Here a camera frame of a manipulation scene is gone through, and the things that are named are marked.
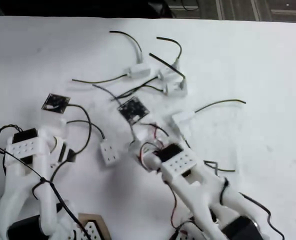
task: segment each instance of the black wire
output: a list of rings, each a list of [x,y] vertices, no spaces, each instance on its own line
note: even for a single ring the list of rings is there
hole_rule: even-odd
[[[226,102],[239,102],[239,103],[242,103],[242,104],[246,104],[245,101],[242,101],[242,100],[239,100],[239,99],[227,99],[227,100],[221,100],[221,101],[215,101],[213,103],[210,103],[206,106],[203,106],[202,108],[199,108],[198,110],[194,111],[195,113],[198,113],[200,112],[201,110],[204,110],[212,105],[215,105],[215,104],[221,104],[221,103],[226,103]]]
[[[139,85],[139,86],[136,86],[122,94],[120,94],[119,96],[117,96],[116,98],[117,99],[123,99],[123,98],[127,98],[129,96],[131,96],[132,94],[134,94],[135,92],[137,92],[140,88],[144,87],[145,85],[147,85],[148,83],[152,82],[153,80],[157,79],[158,77],[155,76],[154,78],[152,79],[149,79],[148,81],[145,81],[143,84]]]
[[[59,192],[57,191],[55,185],[53,182],[46,180],[44,177],[42,177],[38,172],[36,172],[32,167],[30,167],[28,164],[26,164],[25,162],[23,162],[22,160],[20,160],[19,158],[15,157],[14,155],[12,155],[11,153],[9,153],[8,151],[2,149],[0,147],[0,151],[3,151],[4,154],[8,154],[11,157],[13,157],[14,159],[16,159],[17,161],[21,162],[23,165],[25,165],[27,168],[29,168],[31,171],[33,171],[35,174],[37,174],[38,177],[40,177],[40,182],[35,185],[32,188],[32,194],[35,196],[35,189],[37,187],[39,187],[41,184],[44,183],[49,183],[50,187],[52,188],[54,194],[56,195],[56,197],[58,198],[60,204],[62,205],[62,207],[65,209],[65,211],[68,213],[68,215],[73,219],[73,221],[79,225],[79,227],[82,229],[82,231],[84,232],[84,234],[87,236],[88,240],[91,240],[91,237],[89,236],[87,230],[84,228],[84,226],[81,224],[81,222],[78,220],[78,218],[76,218],[76,216],[70,211],[70,209],[67,207],[67,205],[65,204],[64,200],[62,199],[61,195],[59,194]]]
[[[184,4],[184,0],[180,0],[180,1],[181,1],[181,5],[182,5],[183,9],[185,9],[186,11],[192,12],[192,11],[196,11],[196,10],[199,10],[200,9],[200,5],[199,5],[199,1],[198,0],[196,0],[196,4],[197,4],[198,7],[197,8],[194,8],[194,9],[186,8],[186,6]]]
[[[16,159],[17,161],[21,162],[23,165],[25,165],[27,168],[29,168],[31,171],[33,171],[35,174],[37,174],[40,178],[42,177],[38,172],[36,172],[31,166],[29,166],[28,164],[26,164],[24,161],[22,161],[21,159],[19,159],[18,157],[14,156],[13,154],[11,154],[10,152],[2,149],[0,147],[0,151],[3,152],[3,154],[8,154],[11,157],[13,157],[14,159]]]
[[[79,82],[79,83],[84,83],[84,84],[103,84],[103,83],[108,83],[108,82],[111,82],[111,81],[121,79],[122,77],[125,77],[125,76],[127,76],[127,74],[123,74],[123,75],[117,76],[115,78],[112,78],[112,79],[109,79],[109,80],[104,80],[104,81],[83,81],[83,80],[77,80],[77,79],[72,79],[72,81]]]
[[[177,60],[180,58],[180,56],[182,55],[183,49],[182,49],[182,46],[180,45],[179,42],[177,42],[176,40],[173,40],[171,38],[166,38],[166,37],[161,37],[161,36],[157,36],[156,38],[158,40],[165,40],[165,41],[169,41],[169,42],[173,42],[173,43],[177,44],[179,46],[179,48],[180,48],[180,52],[179,52],[179,54],[177,56]]]
[[[19,127],[19,126],[17,126],[17,125],[14,125],[14,124],[9,124],[9,125],[2,126],[2,127],[0,128],[0,134],[2,133],[2,131],[3,131],[4,129],[7,129],[7,128],[14,128],[14,129],[16,129],[19,133],[23,131],[23,129],[22,129],[21,127]]]
[[[180,76],[182,76],[183,79],[186,79],[185,75],[183,75],[180,71],[178,71],[176,68],[174,68],[173,66],[171,66],[169,63],[165,62],[164,60],[162,60],[161,58],[157,57],[156,55],[149,53],[150,57],[153,57],[154,59],[156,59],[157,61],[161,62],[162,64],[166,65],[168,68],[170,68],[171,70],[173,70],[175,73],[179,74]]]
[[[209,167],[209,168],[211,168],[211,169],[215,169],[215,171],[220,171],[220,172],[226,172],[226,173],[234,173],[234,172],[236,172],[236,170],[230,170],[230,169],[221,169],[221,168],[218,168],[218,162],[216,162],[216,161],[203,161],[203,163],[207,166],[207,167]]]
[[[167,137],[169,137],[168,132],[166,132],[163,128],[161,128],[160,126],[153,124],[153,123],[141,123],[142,125],[149,125],[149,126],[153,126],[156,129],[161,130]]]
[[[86,120],[73,120],[73,121],[68,121],[67,122],[67,124],[71,124],[71,123],[88,123],[88,121],[86,121]],[[106,138],[104,132],[96,124],[91,123],[91,125],[93,127],[95,127],[96,129],[98,129],[98,131],[101,134],[102,139],[105,139]]]
[[[128,36],[129,38],[131,38],[132,40],[134,40],[134,42],[137,44],[137,46],[138,46],[140,52],[141,52],[141,53],[143,52],[143,51],[142,51],[142,48],[140,47],[140,45],[139,45],[139,43],[136,41],[136,39],[134,39],[134,38],[133,38],[132,36],[130,36],[128,33],[125,33],[125,32],[123,32],[123,31],[109,31],[109,32],[112,33],[112,34],[123,34],[123,35]]]
[[[267,218],[267,222],[268,222],[268,225],[276,232],[278,233],[281,237],[282,237],[282,240],[285,240],[285,236],[284,234],[279,231],[277,228],[275,228],[272,223],[271,223],[271,218],[272,218],[272,213],[270,212],[270,210],[265,207],[264,205],[262,205],[260,202],[252,199],[250,196],[247,196],[243,193],[240,193],[245,199],[249,200],[250,202],[252,202],[253,204],[256,204],[258,207],[260,207],[262,210],[264,210],[267,214],[268,214],[268,218]]]
[[[104,87],[102,87],[102,86],[98,86],[98,85],[96,85],[96,84],[93,84],[93,86],[94,86],[95,88],[101,89],[101,90],[105,91],[106,93],[110,94],[110,95],[113,97],[113,99],[115,99],[115,100],[117,101],[117,103],[119,104],[119,106],[120,106],[120,107],[122,106],[122,103],[120,102],[120,100],[119,100],[119,99],[118,99],[118,98],[117,98],[117,97],[116,97],[111,91],[109,91],[108,89],[106,89],[106,88],[104,88]],[[133,140],[132,140],[131,143],[133,143],[133,142],[136,141],[136,136],[135,136],[134,128],[133,128],[132,124],[131,124],[129,121],[127,121],[127,123],[128,123],[129,126],[130,126],[131,135],[132,135],[132,137],[133,137]]]
[[[220,204],[221,205],[223,205],[223,196],[224,196],[224,193],[225,193],[225,190],[228,188],[228,186],[229,186],[229,181],[227,180],[227,178],[224,178],[225,180],[224,180],[224,184],[223,184],[223,187],[222,187],[222,190],[221,190],[221,192],[220,192],[220,197],[219,197],[219,202],[220,202]],[[240,194],[245,198],[245,199],[247,199],[248,201],[250,201],[250,202],[252,202],[253,204],[255,204],[255,205],[257,205],[258,207],[260,207],[262,210],[264,210],[267,214],[268,214],[268,217],[267,217],[267,223],[268,223],[268,225],[276,232],[276,233],[278,233],[281,237],[282,237],[282,240],[285,240],[285,236],[284,236],[284,234],[281,232],[281,231],[279,231],[277,228],[275,228],[274,226],[273,226],[273,224],[271,223],[271,218],[272,218],[272,213],[271,213],[271,211],[267,208],[267,207],[265,207],[264,205],[262,205],[260,202],[258,202],[258,201],[256,201],[256,200],[254,200],[254,199],[252,199],[251,197],[249,197],[249,196],[247,196],[247,195],[245,195],[245,194],[243,194],[243,193],[241,193],[240,192]]]
[[[87,141],[85,143],[85,145],[77,152],[75,152],[74,154],[71,155],[71,157],[67,157],[67,159],[65,161],[63,161],[53,172],[51,178],[50,178],[50,181],[53,182],[54,181],[54,178],[57,174],[57,172],[59,171],[59,169],[67,162],[69,162],[72,158],[74,158],[76,155],[80,154],[83,150],[85,150],[85,148],[88,146],[89,144],[89,141],[90,141],[90,138],[92,136],[92,121],[90,119],[90,116],[88,114],[88,112],[86,111],[86,109],[84,109],[82,106],[80,105],[77,105],[77,104],[68,104],[67,105],[68,107],[77,107],[77,108],[80,108],[81,110],[83,110],[84,114],[86,115],[87,117],[87,122],[89,123],[89,134],[88,134],[88,138],[87,138]]]
[[[85,229],[85,227],[82,225],[82,223],[78,220],[78,218],[68,208],[68,206],[66,205],[66,203],[63,200],[62,196],[59,194],[58,190],[56,189],[55,184],[52,181],[48,181],[44,177],[41,177],[40,178],[40,182],[32,188],[32,190],[31,190],[32,191],[32,195],[36,198],[36,195],[35,195],[36,188],[38,188],[40,185],[42,185],[44,183],[48,183],[50,185],[51,189],[53,190],[54,194],[56,195],[57,199],[59,200],[59,203],[61,204],[61,206],[65,209],[65,211],[72,218],[72,220],[81,228],[81,230],[83,231],[83,233],[85,234],[85,236],[88,238],[88,240],[91,240],[92,239],[91,236],[89,235],[89,233],[87,232],[87,230]]]

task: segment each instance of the black cable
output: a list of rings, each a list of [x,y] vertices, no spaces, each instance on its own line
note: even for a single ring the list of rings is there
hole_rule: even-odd
[[[84,226],[81,224],[81,222],[78,220],[78,218],[76,218],[76,216],[70,211],[70,209],[67,207],[67,205],[65,204],[64,200],[62,199],[61,195],[59,194],[59,192],[57,191],[55,185],[53,182],[46,180],[44,177],[42,177],[38,172],[36,172],[32,167],[30,167],[28,164],[26,164],[25,162],[23,162],[22,160],[20,160],[19,158],[15,157],[14,155],[12,155],[11,153],[9,153],[8,151],[2,149],[0,147],[0,151],[2,151],[4,154],[8,154],[11,157],[13,157],[14,159],[16,159],[17,161],[21,162],[23,165],[25,165],[27,168],[29,168],[31,171],[33,171],[35,174],[37,174],[38,177],[40,177],[40,182],[35,185],[32,188],[32,194],[35,196],[35,189],[37,187],[39,187],[41,184],[44,183],[49,183],[50,187],[52,188],[54,194],[56,195],[56,197],[58,198],[60,204],[62,205],[62,207],[66,210],[66,212],[68,213],[68,215],[73,219],[73,221],[79,225],[79,227],[82,229],[82,231],[84,232],[84,234],[87,236],[88,240],[91,240],[91,237],[89,236],[87,230],[84,228]]]
[[[53,182],[54,181],[54,178],[57,174],[57,172],[59,171],[59,169],[67,162],[69,162],[72,158],[74,158],[76,155],[80,154],[83,150],[85,150],[85,148],[88,146],[89,144],[89,141],[90,141],[90,138],[92,136],[92,121],[90,119],[90,116],[88,114],[88,112],[86,111],[86,109],[84,109],[82,106],[80,105],[77,105],[77,104],[68,104],[67,105],[68,107],[77,107],[77,108],[80,108],[81,110],[83,110],[84,114],[86,115],[87,117],[87,122],[89,123],[89,134],[88,134],[88,138],[87,138],[87,141],[85,143],[85,145],[77,152],[75,152],[74,154],[71,155],[71,157],[67,157],[67,159],[65,161],[63,161],[53,172],[51,178],[50,178],[50,181]]]
[[[35,196],[36,188],[38,188],[40,185],[42,185],[44,183],[48,183],[50,185],[50,187],[52,188],[54,194],[56,195],[57,199],[59,200],[59,203],[61,204],[61,206],[65,209],[65,211],[72,218],[72,220],[81,228],[81,230],[83,231],[85,236],[88,238],[88,240],[91,240],[92,239],[91,236],[89,235],[89,233],[87,232],[85,227],[82,225],[82,223],[78,220],[78,218],[73,214],[73,212],[65,204],[65,201],[63,200],[62,196],[59,194],[58,190],[55,187],[55,184],[52,181],[48,181],[44,177],[41,177],[40,182],[32,188],[33,196],[36,198],[36,196]]]
[[[120,107],[122,106],[122,103],[120,102],[120,100],[111,91],[109,91],[108,89],[106,89],[106,88],[104,88],[102,86],[98,86],[96,84],[93,84],[93,86],[95,88],[101,89],[101,90],[105,91],[106,93],[110,94],[112,96],[112,98],[117,101],[117,103],[119,104],[119,106]],[[133,140],[132,140],[131,143],[134,143],[136,141],[136,136],[135,136],[134,128],[133,128],[132,124],[129,121],[127,121],[127,123],[129,124],[130,130],[131,130],[131,135],[133,137]]]
[[[136,39],[134,39],[134,38],[133,38],[132,36],[130,36],[128,33],[125,33],[125,32],[123,32],[123,31],[109,31],[109,32],[112,33],[112,34],[123,34],[123,35],[128,36],[129,38],[131,38],[132,40],[134,40],[134,42],[137,44],[137,46],[138,46],[140,52],[143,53],[142,48],[140,47],[139,43],[136,41]]]
[[[221,101],[215,101],[213,103],[210,103],[206,106],[203,106],[202,108],[199,108],[198,110],[194,111],[195,113],[198,113],[200,112],[201,110],[204,110],[212,105],[215,105],[215,104],[221,104],[221,103],[226,103],[226,102],[239,102],[239,103],[242,103],[242,104],[246,104],[245,101],[242,101],[242,100],[239,100],[239,99],[227,99],[227,100],[221,100]]]
[[[180,1],[181,1],[181,5],[182,5],[183,9],[185,9],[186,11],[192,12],[192,11],[196,11],[196,10],[199,10],[200,9],[200,4],[199,4],[199,1],[198,0],[196,0],[196,4],[197,4],[198,7],[197,8],[194,8],[194,9],[186,8],[186,6],[184,4],[184,0],[180,0]]]
[[[117,99],[123,99],[123,98],[127,98],[129,96],[131,96],[132,94],[134,94],[135,92],[137,92],[140,88],[144,87],[145,85],[147,85],[148,83],[152,82],[153,80],[157,79],[158,77],[155,76],[152,79],[149,79],[148,81],[145,81],[143,84],[136,86],[132,89],[129,89],[128,91],[120,94],[119,96],[117,96]]]
[[[245,199],[249,200],[250,202],[252,202],[253,204],[256,204],[258,207],[260,207],[262,210],[264,210],[267,214],[268,214],[268,218],[267,218],[267,222],[268,222],[268,225],[276,232],[278,233],[281,237],[282,237],[282,240],[285,240],[285,236],[284,234],[279,231],[277,228],[275,228],[272,223],[271,223],[271,218],[272,218],[272,213],[270,212],[270,210],[265,207],[264,205],[262,205],[260,202],[252,199],[250,196],[247,196],[243,193],[240,193]]]
[[[219,172],[226,172],[226,173],[234,173],[234,172],[236,172],[236,170],[230,170],[230,169],[221,169],[221,168],[218,168],[218,162],[216,162],[216,161],[206,161],[206,160],[204,160],[203,161],[203,163],[207,166],[207,167],[209,167],[209,168],[211,168],[211,169],[214,169],[215,171],[219,171]]]
[[[9,156],[13,157],[14,159],[16,159],[17,161],[21,162],[23,165],[25,165],[27,168],[29,168],[31,171],[33,171],[35,174],[37,174],[40,178],[42,177],[38,172],[36,172],[31,166],[29,166],[28,164],[26,164],[24,161],[22,161],[21,159],[19,159],[18,157],[14,156],[13,154],[11,154],[10,152],[2,149],[0,147],[0,151],[3,154],[8,154]]]
[[[9,124],[9,125],[5,125],[5,126],[2,126],[0,128],[0,134],[2,133],[2,131],[4,129],[7,129],[7,128],[14,128],[16,129],[19,133],[23,131],[23,129],[21,127],[19,127],[18,125],[14,125],[14,124]]]
[[[223,205],[223,196],[224,196],[225,190],[228,188],[228,186],[229,186],[229,181],[227,180],[227,178],[224,178],[224,184],[223,184],[222,190],[221,190],[221,192],[220,192],[220,196],[219,196],[219,202],[220,202],[221,205]],[[257,205],[258,207],[260,207],[262,210],[264,210],[264,211],[268,214],[268,217],[267,217],[267,223],[268,223],[268,225],[269,225],[269,226],[270,226],[270,227],[271,227],[276,233],[278,233],[278,234],[282,237],[282,240],[285,240],[285,236],[284,236],[284,234],[283,234],[281,231],[279,231],[277,228],[275,228],[275,227],[273,226],[273,224],[271,223],[271,218],[272,218],[272,213],[271,213],[271,211],[270,211],[267,207],[265,207],[264,205],[262,205],[260,202],[258,202],[258,201],[256,201],[256,200],[252,199],[251,197],[249,197],[249,196],[247,196],[247,195],[245,195],[245,194],[243,194],[243,193],[241,193],[241,192],[240,192],[240,194],[241,194],[245,199],[247,199],[248,201],[250,201],[250,202],[252,202],[253,204]]]
[[[71,124],[71,123],[88,123],[88,121],[86,121],[86,120],[73,120],[73,121],[68,121],[67,122],[67,124]],[[95,127],[100,132],[102,139],[106,138],[104,132],[96,124],[91,123],[91,125],[93,127]]]
[[[166,65],[168,68],[170,68],[171,70],[173,70],[175,73],[179,74],[180,76],[182,76],[183,79],[186,79],[185,75],[183,75],[180,71],[178,71],[176,68],[174,68],[173,66],[171,66],[169,63],[165,62],[164,60],[162,60],[161,58],[157,57],[156,55],[149,53],[150,57],[153,57],[154,59],[156,59],[157,61],[161,62],[162,64]]]
[[[77,80],[77,79],[72,79],[72,81],[79,82],[79,83],[84,83],[84,84],[103,84],[103,83],[108,83],[108,82],[111,82],[111,81],[121,79],[122,77],[125,77],[125,76],[127,76],[127,74],[123,74],[123,75],[117,76],[115,78],[112,78],[112,79],[109,79],[109,80],[104,80],[104,81],[83,81],[83,80]]]
[[[166,37],[161,37],[161,36],[157,36],[156,38],[157,38],[158,40],[165,40],[165,41],[169,41],[169,42],[172,42],[172,43],[177,44],[177,45],[179,46],[179,48],[180,48],[180,52],[179,52],[179,54],[178,54],[178,56],[177,56],[177,60],[180,58],[180,56],[182,55],[182,51],[183,51],[183,49],[182,49],[182,46],[180,45],[179,42],[177,42],[176,40],[173,40],[173,39],[171,39],[171,38],[166,38]]]
[[[152,126],[152,127],[156,128],[156,129],[161,130],[161,131],[162,131],[167,137],[169,137],[168,132],[166,132],[163,128],[161,128],[160,126],[158,126],[158,125],[156,125],[156,124],[154,124],[154,123],[141,123],[141,125]]]

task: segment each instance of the white connector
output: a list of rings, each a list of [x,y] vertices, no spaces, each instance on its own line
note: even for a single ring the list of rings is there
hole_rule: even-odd
[[[146,63],[138,63],[127,69],[126,73],[129,78],[143,79],[150,76],[151,68]]]
[[[119,156],[112,143],[104,139],[100,144],[101,154],[106,167],[110,167],[119,161]]]
[[[169,97],[185,97],[188,94],[186,79],[167,82],[164,89],[165,94]]]

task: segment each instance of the white table surface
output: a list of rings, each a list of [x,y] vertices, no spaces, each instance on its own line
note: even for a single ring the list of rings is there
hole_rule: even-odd
[[[71,83],[72,78],[109,79],[136,62],[130,41],[109,30],[134,36],[154,69],[161,65],[149,52],[170,63],[178,54],[176,45],[156,36],[181,43],[188,96],[167,98],[149,89],[137,94],[166,122],[171,113],[213,101],[247,101],[201,112],[189,126],[189,142],[201,160],[236,159],[240,190],[266,205],[273,224],[286,239],[296,240],[296,23],[0,17],[0,127],[35,127],[45,98],[57,93],[87,108],[123,150],[131,135],[116,103],[105,92]],[[144,80],[124,79],[105,87],[120,94]],[[82,114],[78,109],[65,113],[69,120],[84,119]],[[87,126],[69,129],[68,142],[77,150],[86,140]],[[2,146],[11,134],[4,131]],[[102,215],[114,240],[168,239],[174,200],[160,175],[146,173],[126,154],[115,168],[104,168],[99,142],[94,131],[90,147],[66,175],[63,170],[58,176],[55,183],[62,196],[79,212]],[[0,156],[0,195],[4,182]],[[25,212],[34,211],[36,202],[30,199]],[[180,204],[176,223],[184,211]],[[270,239],[281,239],[267,231]]]

